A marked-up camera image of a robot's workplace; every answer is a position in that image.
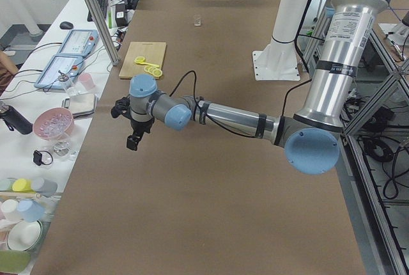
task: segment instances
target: pink cup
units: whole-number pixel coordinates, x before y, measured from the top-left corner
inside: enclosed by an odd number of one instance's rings
[[[87,91],[95,87],[94,81],[92,81],[92,76],[87,72],[83,72],[79,75],[78,81],[81,82]]]

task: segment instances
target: white pillar base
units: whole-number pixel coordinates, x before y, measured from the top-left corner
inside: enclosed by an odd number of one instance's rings
[[[268,44],[263,51],[253,51],[254,76],[257,81],[287,80],[299,81],[297,59],[292,43],[280,44],[283,50],[271,50]]]

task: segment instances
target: pink bowl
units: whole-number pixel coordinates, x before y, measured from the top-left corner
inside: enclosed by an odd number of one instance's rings
[[[33,132],[42,139],[57,139],[63,133],[70,134],[74,127],[74,118],[70,110],[55,107],[42,113],[33,124]]]

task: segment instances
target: computer mouse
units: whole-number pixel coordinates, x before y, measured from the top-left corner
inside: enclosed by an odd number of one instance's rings
[[[74,28],[74,25],[71,22],[63,21],[59,24],[59,27],[63,30],[71,30],[72,28]]]

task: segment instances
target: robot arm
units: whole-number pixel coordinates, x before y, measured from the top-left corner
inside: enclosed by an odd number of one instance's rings
[[[134,129],[133,135],[128,137],[128,142],[130,138],[134,142],[131,149],[136,150],[143,133],[149,133],[155,118],[175,130],[182,130],[189,120],[206,124],[206,119],[211,119],[245,136],[268,139],[274,145],[284,147],[289,163],[304,173],[328,171],[339,157],[337,138],[342,131],[339,119],[342,106],[357,74],[374,19],[389,2],[331,0],[335,14],[323,53],[304,107],[293,118],[275,118],[193,97],[172,99],[157,89],[152,76],[135,76],[130,83],[129,106],[123,114],[131,119]]]

